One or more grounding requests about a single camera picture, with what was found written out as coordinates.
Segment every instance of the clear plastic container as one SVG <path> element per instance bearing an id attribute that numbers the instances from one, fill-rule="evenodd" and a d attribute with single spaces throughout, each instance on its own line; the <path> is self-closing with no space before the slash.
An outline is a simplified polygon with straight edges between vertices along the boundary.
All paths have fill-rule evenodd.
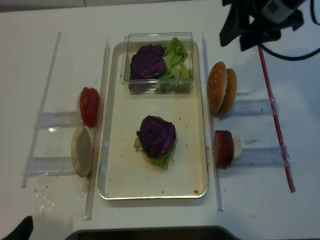
<path id="1" fill-rule="evenodd" d="M 152 45 L 161 45 L 167 48 L 171 45 L 173 38 L 178 38 L 188 55 L 183 63 L 189 71 L 189 78 L 165 78 L 168 72 L 158 75 L 153 79 L 134 79 L 131 73 L 131 63 L 133 56 L 139 51 L 141 47 Z M 126 58 L 124 70 L 124 82 L 131 94 L 142 93 L 190 93 L 194 84 L 194 66 L 193 66 L 193 38 L 191 32 L 176 32 L 176 33 L 131 33 L 127 37 Z"/>

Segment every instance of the white table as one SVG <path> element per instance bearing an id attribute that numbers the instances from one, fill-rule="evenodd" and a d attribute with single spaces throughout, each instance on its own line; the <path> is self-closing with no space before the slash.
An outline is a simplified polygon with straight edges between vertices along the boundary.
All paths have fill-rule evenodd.
<path id="1" fill-rule="evenodd" d="M 319 47 L 320 28 L 311 24 L 309 3 L 302 8 L 305 25 L 295 33 L 284 31 L 280 41 L 268 46 L 288 55 Z M 282 168 L 244 169 L 223 179 L 225 211 L 217 212 L 211 171 L 208 193 L 195 201 L 109 202 L 95 191 L 92 219 L 85 221 L 86 194 L 77 176 L 55 179 L 50 212 L 35 208 L 34 192 L 48 184 L 50 177 L 30 178 L 27 187 L 21 188 L 58 32 L 94 39 L 105 39 L 108 33 L 111 51 L 128 33 L 192 32 L 200 52 L 204 32 L 209 66 L 222 60 L 241 69 L 240 76 L 249 73 L 263 78 L 256 47 L 241 52 L 237 40 L 220 47 L 219 32 L 228 10 L 220 1 L 211 0 L 0 14 L 0 238 L 27 215 L 34 219 L 31 239 L 35 240 L 64 239 L 79 230 L 177 226 L 222 226 L 242 239 L 320 237 L 320 56 L 292 63 L 264 54 L 280 109 L 282 134 L 294 164 L 294 194 L 289 191 Z M 100 77 L 101 69 L 92 73 L 92 78 Z"/>

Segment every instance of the red tomato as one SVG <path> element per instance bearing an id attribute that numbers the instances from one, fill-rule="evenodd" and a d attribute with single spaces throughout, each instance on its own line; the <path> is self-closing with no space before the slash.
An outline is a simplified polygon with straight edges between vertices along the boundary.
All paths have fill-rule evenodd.
<path id="1" fill-rule="evenodd" d="M 84 87 L 80 94 L 80 112 L 84 125 L 92 128 L 97 125 L 99 93 L 94 88 Z"/>

